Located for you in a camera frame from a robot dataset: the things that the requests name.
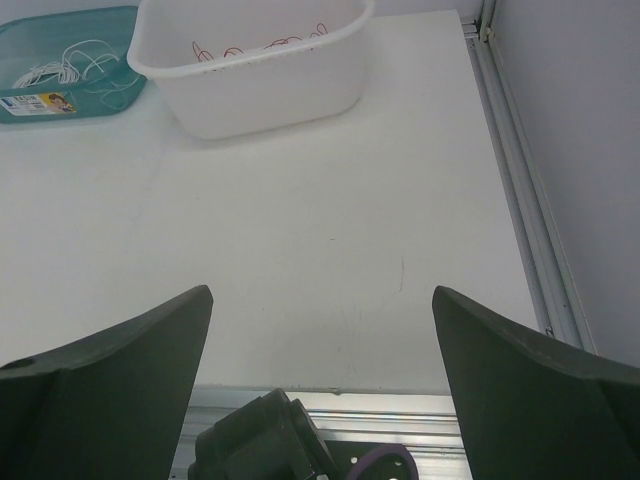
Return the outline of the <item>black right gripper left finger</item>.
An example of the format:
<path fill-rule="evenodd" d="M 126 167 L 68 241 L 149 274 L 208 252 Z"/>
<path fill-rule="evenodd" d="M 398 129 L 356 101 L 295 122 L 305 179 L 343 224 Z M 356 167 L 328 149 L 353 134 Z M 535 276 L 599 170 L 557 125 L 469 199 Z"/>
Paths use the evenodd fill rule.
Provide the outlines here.
<path fill-rule="evenodd" d="M 2 478 L 168 478 L 213 304 L 197 286 L 3 365 Z"/>

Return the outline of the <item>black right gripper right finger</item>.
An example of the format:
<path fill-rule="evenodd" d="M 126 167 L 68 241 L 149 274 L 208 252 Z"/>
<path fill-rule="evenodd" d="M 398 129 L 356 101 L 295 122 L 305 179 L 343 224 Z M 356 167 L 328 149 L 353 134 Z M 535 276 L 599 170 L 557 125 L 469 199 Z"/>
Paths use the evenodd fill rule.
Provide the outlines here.
<path fill-rule="evenodd" d="M 435 289 L 438 342 L 475 479 L 636 479 L 639 370 Z"/>

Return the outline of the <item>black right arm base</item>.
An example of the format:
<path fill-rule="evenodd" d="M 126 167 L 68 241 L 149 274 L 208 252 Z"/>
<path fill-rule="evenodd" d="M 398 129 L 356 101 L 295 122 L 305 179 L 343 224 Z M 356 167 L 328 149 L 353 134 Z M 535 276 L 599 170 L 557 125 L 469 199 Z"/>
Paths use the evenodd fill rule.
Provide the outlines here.
<path fill-rule="evenodd" d="M 390 444 L 327 440 L 337 474 L 317 475 L 317 479 L 471 479 L 462 448 L 407 445 L 407 454 Z"/>

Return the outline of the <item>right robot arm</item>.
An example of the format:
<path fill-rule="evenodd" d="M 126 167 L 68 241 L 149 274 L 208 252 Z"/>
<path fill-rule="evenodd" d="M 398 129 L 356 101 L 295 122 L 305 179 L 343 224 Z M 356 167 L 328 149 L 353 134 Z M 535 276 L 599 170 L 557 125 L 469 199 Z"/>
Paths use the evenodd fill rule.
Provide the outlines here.
<path fill-rule="evenodd" d="M 198 286 L 1 369 L 5 479 L 165 479 L 208 333 Z M 476 479 L 635 479 L 639 371 L 436 288 L 432 310 Z M 195 441 L 192 479 L 414 479 L 397 443 L 326 441 L 275 389 Z"/>

